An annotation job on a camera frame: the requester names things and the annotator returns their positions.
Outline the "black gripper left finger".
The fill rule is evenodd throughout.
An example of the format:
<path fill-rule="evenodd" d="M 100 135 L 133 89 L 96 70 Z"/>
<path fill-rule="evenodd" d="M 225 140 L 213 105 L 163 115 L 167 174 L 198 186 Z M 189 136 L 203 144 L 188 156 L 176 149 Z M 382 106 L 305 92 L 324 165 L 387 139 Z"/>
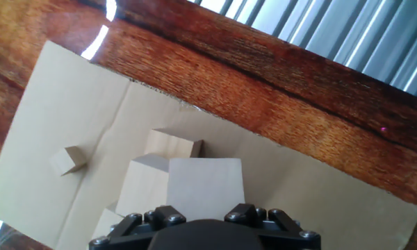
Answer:
<path fill-rule="evenodd" d="M 89 250 L 148 249 L 153 237 L 162 229 L 186 223 L 184 217 L 172 206 L 159 206 L 144 214 L 131 213 L 113 230 L 89 242 Z"/>

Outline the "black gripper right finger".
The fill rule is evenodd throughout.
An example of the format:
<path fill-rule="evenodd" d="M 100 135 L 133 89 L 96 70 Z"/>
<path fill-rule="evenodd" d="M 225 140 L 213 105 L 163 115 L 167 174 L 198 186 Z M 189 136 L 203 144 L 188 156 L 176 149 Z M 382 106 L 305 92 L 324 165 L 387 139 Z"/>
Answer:
<path fill-rule="evenodd" d="M 264 249 L 321 250 L 319 233 L 304 230 L 283 210 L 266 210 L 240 203 L 224 216 L 225 222 L 251 229 Z"/>

